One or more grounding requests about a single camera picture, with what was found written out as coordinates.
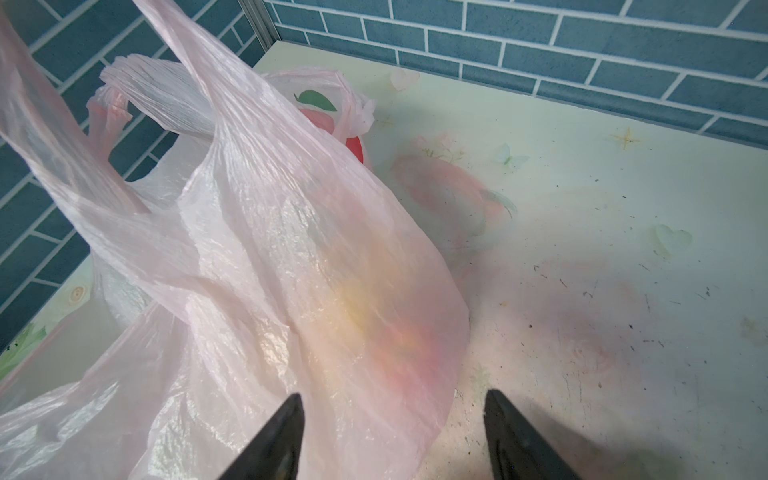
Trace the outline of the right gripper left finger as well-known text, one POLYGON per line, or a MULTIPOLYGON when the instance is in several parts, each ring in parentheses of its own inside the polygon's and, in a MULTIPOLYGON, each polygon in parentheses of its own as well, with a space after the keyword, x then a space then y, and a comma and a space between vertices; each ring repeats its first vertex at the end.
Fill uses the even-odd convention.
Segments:
POLYGON ((305 429, 299 393, 291 394, 243 449, 220 480, 295 480, 305 429))

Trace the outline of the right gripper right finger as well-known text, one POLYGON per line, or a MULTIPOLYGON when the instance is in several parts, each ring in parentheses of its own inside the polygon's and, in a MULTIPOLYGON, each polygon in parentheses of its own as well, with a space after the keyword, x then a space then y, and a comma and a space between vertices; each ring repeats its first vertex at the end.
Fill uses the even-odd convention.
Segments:
POLYGON ((500 390, 487 391, 483 419, 494 479, 580 479, 500 390))

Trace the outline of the pink plastic bag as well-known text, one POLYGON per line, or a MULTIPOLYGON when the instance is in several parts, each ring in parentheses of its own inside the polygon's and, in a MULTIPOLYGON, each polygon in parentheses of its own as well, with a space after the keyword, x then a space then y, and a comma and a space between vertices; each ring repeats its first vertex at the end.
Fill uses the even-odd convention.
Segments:
POLYGON ((347 147, 336 72, 260 75, 171 1, 174 52, 101 74, 82 130, 8 20, 1 135, 147 306, 76 382, 1 418, 5 479, 214 479, 290 395, 302 479, 412 479, 469 314, 441 254, 347 147))

